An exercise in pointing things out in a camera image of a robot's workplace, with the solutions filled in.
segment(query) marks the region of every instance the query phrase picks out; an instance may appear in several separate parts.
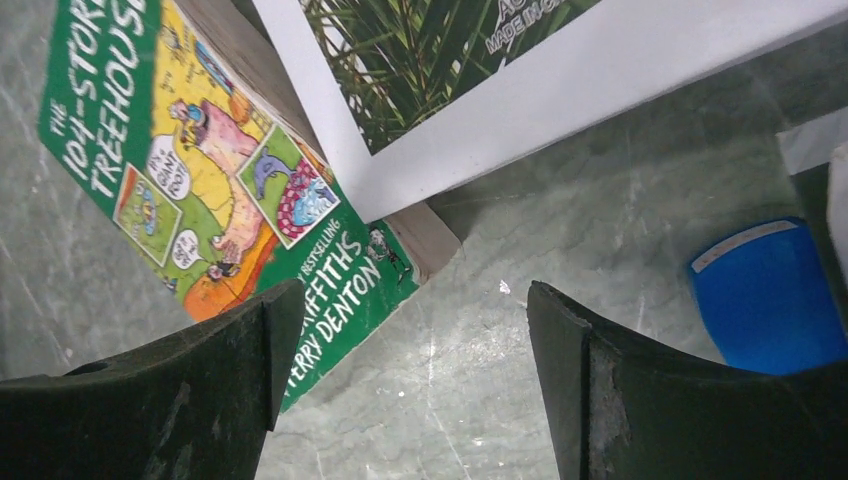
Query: gray marble surface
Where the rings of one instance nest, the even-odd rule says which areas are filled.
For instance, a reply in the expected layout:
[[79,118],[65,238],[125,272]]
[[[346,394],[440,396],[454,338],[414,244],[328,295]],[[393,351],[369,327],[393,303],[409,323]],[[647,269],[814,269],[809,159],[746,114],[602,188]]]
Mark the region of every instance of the gray marble surface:
[[[54,8],[0,2],[0,378],[61,374],[190,324],[39,146]],[[432,199],[462,251],[280,418],[258,478],[555,478],[524,312],[534,279],[720,360],[684,266],[798,212],[773,133],[848,104],[846,37],[831,29]]]

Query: white paper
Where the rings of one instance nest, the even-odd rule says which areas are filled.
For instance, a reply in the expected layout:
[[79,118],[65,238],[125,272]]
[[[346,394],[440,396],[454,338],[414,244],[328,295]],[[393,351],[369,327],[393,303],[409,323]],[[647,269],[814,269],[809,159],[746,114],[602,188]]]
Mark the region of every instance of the white paper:
[[827,165],[827,228],[843,278],[848,272],[848,108],[777,135],[790,175]]
[[372,155],[298,0],[254,0],[366,222],[848,18],[848,0],[603,0]]

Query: cartoon dolphin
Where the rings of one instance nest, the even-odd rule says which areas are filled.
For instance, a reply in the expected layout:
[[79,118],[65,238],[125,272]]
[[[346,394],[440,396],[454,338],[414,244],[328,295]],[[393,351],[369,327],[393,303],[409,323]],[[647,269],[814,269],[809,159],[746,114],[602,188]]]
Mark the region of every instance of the cartoon dolphin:
[[268,154],[268,147],[262,149],[262,155],[259,161],[256,162],[256,168],[253,170],[253,184],[256,187],[256,198],[262,200],[265,198],[265,182],[269,178],[275,177],[278,173],[283,173],[289,178],[294,175],[294,170],[286,166],[279,158]]

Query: book cover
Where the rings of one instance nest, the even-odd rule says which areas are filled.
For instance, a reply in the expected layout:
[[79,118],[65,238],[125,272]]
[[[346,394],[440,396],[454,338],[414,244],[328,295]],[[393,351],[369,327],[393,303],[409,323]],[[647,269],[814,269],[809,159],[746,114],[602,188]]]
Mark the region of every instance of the book cover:
[[848,0],[253,3],[365,221],[848,18]]
[[60,0],[39,134],[196,321],[288,278],[291,406],[417,289],[384,222],[245,87],[172,0]]

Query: green palm leaves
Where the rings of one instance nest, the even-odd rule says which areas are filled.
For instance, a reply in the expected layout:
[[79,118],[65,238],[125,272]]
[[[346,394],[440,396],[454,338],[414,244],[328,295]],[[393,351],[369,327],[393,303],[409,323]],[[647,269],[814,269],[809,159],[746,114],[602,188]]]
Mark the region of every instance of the green palm leaves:
[[[301,0],[372,153],[600,0]],[[545,14],[490,53],[501,3]]]

